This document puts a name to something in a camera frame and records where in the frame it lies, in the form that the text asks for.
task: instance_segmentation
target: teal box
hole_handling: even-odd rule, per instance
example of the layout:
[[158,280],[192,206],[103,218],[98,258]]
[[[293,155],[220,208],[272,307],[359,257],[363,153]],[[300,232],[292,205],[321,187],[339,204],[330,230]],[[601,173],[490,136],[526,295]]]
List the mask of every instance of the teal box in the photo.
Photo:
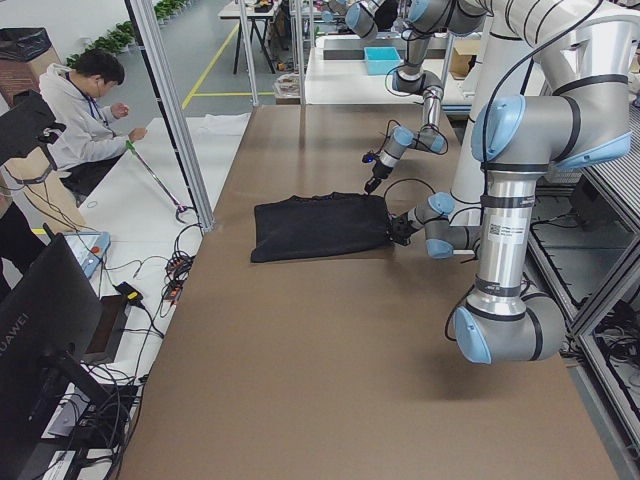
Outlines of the teal box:
[[395,47],[364,47],[364,61],[369,75],[386,75],[400,65]]

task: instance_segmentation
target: white wall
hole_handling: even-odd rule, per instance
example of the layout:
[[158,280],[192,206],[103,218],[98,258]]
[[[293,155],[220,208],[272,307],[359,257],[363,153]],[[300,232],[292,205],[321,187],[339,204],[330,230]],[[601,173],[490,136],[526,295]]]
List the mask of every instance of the white wall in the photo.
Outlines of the white wall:
[[0,2],[0,28],[44,27],[64,62],[116,23],[128,20],[124,0],[5,0]]

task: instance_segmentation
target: workbench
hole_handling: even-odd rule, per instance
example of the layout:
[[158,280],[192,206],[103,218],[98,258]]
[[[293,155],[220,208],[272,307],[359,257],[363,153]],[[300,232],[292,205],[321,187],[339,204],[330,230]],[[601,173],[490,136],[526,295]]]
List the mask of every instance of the workbench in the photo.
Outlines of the workbench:
[[[408,247],[251,264],[253,208],[362,191],[364,152],[417,105],[254,110],[151,371],[121,480],[606,480],[615,472],[559,356],[474,365],[444,337],[464,258]],[[392,180],[448,190],[459,147]],[[389,209],[423,201],[394,186]]]

